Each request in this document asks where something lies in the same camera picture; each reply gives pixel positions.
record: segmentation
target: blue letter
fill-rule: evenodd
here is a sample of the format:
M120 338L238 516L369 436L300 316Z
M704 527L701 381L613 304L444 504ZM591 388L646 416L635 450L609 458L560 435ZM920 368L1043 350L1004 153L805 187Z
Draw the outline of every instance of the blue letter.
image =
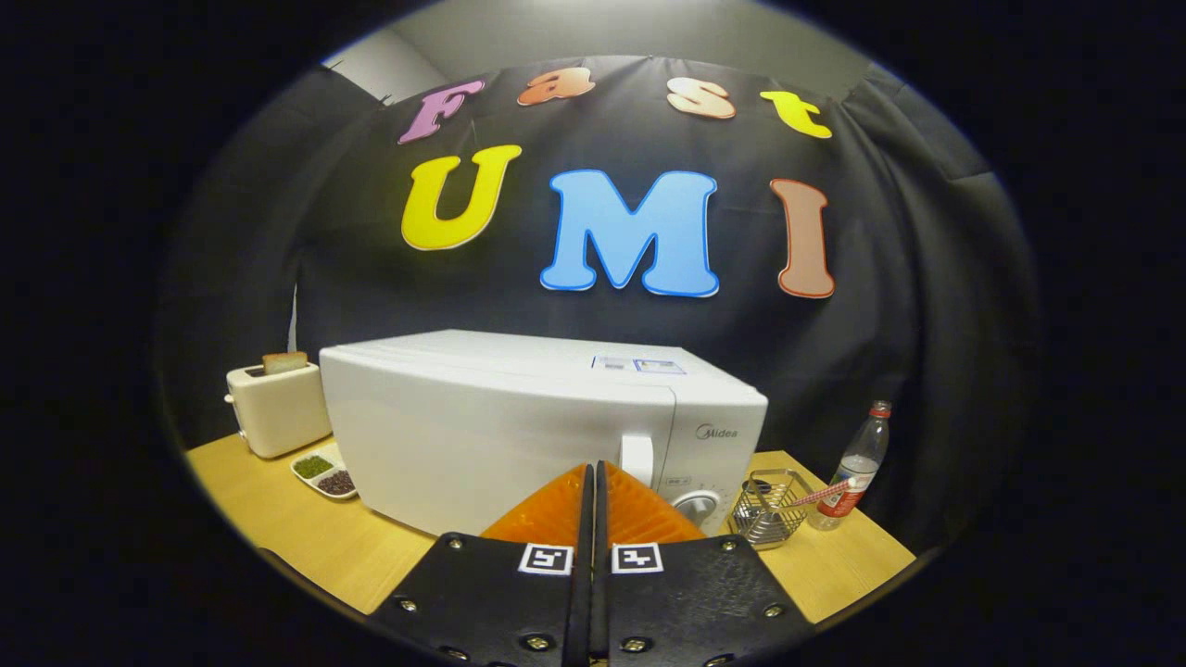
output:
M560 192L556 255L540 274L548 290L588 290L597 273L585 263L585 240L601 259L610 282L623 288L635 274L646 247L655 240L655 265L643 273L643 286L656 294L712 297L720 286L708 269L708 196L716 182L690 171L658 177L631 211L605 172L576 170L557 173L551 189Z

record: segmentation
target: straw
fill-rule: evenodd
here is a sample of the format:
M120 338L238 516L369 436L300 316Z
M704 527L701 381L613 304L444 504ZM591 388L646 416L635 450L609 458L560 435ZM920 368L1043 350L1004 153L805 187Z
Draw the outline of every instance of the straw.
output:
M808 503L815 502L817 500L823 500L823 498L825 498L828 496L847 491L847 490L849 490L849 489L852 489L854 487L856 487L856 479L854 479L853 477L849 477L849 478L844 479L843 482L840 482L837 484L833 484L833 485L828 487L827 489L824 489L822 491L816 491L814 494L808 494L808 495L803 496L802 498L796 498L795 501L790 502L788 504L788 507L795 507L797 504L808 504Z

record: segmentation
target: wooden table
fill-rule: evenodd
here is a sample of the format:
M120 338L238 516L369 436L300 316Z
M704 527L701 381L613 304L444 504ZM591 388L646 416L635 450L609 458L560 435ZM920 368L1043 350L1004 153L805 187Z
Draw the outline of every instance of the wooden table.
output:
M272 550L317 585L363 614L372 612L412 570L434 535L368 509L357 496L329 500L288 468L333 436L263 460L237 434L189 452L211 500L255 546ZM758 452L751 470L791 468L822 489L818 477L785 452ZM721 533L728 532L727 525ZM859 509L835 531L802 526L786 544L759 552L803 615L817 623L900 572L913 559Z

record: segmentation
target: metal basket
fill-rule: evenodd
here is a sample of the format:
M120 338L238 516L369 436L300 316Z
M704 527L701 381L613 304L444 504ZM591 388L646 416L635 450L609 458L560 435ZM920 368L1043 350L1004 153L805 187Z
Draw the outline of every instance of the metal basket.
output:
M785 542L808 517L810 506L789 506L810 493L806 479L793 470L754 470L741 484L741 494L729 516L729 529L744 536L755 550L774 548Z

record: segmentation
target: white microwave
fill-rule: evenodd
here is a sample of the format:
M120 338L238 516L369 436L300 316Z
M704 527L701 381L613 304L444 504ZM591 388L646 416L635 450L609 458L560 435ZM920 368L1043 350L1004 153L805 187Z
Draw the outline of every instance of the white microwave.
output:
M681 348L447 330L319 363L362 502L438 535L482 533L599 459L715 534L766 417L757 389Z

